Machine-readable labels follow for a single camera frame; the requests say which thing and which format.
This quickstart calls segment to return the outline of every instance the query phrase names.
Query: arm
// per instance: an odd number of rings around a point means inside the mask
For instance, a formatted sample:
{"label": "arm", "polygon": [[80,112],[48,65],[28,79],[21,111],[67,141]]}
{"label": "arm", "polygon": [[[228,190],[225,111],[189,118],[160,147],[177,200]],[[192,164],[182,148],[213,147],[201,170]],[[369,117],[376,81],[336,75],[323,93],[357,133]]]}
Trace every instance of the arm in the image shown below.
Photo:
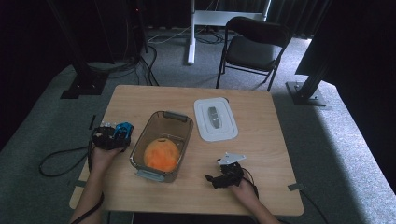
{"label": "arm", "polygon": [[245,179],[242,179],[239,187],[232,185],[228,188],[233,192],[239,202],[257,218],[260,224],[279,224],[276,217],[259,201],[253,187]]}
{"label": "arm", "polygon": [[[95,148],[92,151],[92,168],[90,176],[79,198],[78,205],[71,217],[70,223],[84,215],[99,203],[106,171],[111,166],[115,156],[119,153],[120,149],[103,150],[101,148]],[[101,214],[102,209],[99,208],[80,223],[101,223]]]}

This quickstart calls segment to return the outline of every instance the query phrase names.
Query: stand base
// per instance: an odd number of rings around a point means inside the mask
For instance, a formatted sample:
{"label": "stand base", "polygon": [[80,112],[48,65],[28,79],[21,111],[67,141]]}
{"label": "stand base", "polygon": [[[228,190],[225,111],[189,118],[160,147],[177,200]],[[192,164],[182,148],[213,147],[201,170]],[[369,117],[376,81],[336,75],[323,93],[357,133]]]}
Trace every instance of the stand base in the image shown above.
{"label": "stand base", "polygon": [[195,38],[190,40],[190,47],[189,47],[189,59],[187,63],[189,65],[193,65],[195,61]]}
{"label": "stand base", "polygon": [[289,89],[289,93],[293,102],[296,105],[319,105],[325,106],[327,105],[326,102],[323,100],[323,96],[321,95],[319,89],[316,89],[314,94],[308,99],[302,98],[299,94],[299,90],[304,85],[303,82],[287,82],[286,86]]}
{"label": "stand base", "polygon": [[78,99],[80,95],[101,95],[103,88],[106,85],[108,74],[95,73],[96,79],[93,80],[90,86],[80,86],[78,75],[74,79],[68,91],[62,93],[61,99]]}

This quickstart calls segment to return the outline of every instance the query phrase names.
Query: blue component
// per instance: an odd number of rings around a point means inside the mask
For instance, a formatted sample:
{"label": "blue component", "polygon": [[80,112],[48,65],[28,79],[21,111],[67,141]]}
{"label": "blue component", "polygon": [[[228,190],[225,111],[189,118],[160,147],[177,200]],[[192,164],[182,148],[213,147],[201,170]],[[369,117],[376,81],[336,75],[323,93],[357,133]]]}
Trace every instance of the blue component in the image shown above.
{"label": "blue component", "polygon": [[118,139],[119,137],[129,138],[131,136],[133,129],[134,126],[128,122],[120,123],[116,126],[116,129],[113,134],[113,138],[114,139]]}

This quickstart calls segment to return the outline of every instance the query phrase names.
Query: container lid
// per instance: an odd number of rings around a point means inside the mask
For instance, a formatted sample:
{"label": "container lid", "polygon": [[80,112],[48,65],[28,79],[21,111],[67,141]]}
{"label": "container lid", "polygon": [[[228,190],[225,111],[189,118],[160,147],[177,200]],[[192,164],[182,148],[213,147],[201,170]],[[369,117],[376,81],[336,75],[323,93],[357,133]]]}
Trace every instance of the container lid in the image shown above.
{"label": "container lid", "polygon": [[233,112],[223,97],[201,99],[194,103],[199,134],[208,142],[233,139],[238,135]]}

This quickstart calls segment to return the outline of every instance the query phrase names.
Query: wooden table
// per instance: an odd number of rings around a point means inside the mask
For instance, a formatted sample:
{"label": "wooden table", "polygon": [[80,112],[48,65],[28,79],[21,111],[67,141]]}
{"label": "wooden table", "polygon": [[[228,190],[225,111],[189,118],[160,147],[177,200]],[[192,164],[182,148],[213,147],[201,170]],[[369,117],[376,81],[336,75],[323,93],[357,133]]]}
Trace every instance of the wooden table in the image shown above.
{"label": "wooden table", "polygon": [[[199,135],[195,100],[226,97],[239,134],[232,140],[206,142]],[[129,158],[152,113],[180,112],[192,118],[194,127],[176,180],[161,183],[135,175]],[[240,161],[258,186],[260,200],[275,215],[299,216],[304,208],[296,183],[272,96],[266,91],[235,91],[173,87],[118,86],[104,121],[134,125],[132,144],[120,154],[107,173],[103,207],[115,211],[247,215],[228,189],[214,189],[204,175],[221,175],[217,159],[225,152],[244,154]],[[86,181],[87,164],[79,180]],[[76,208],[83,188],[76,187],[70,206]]]}

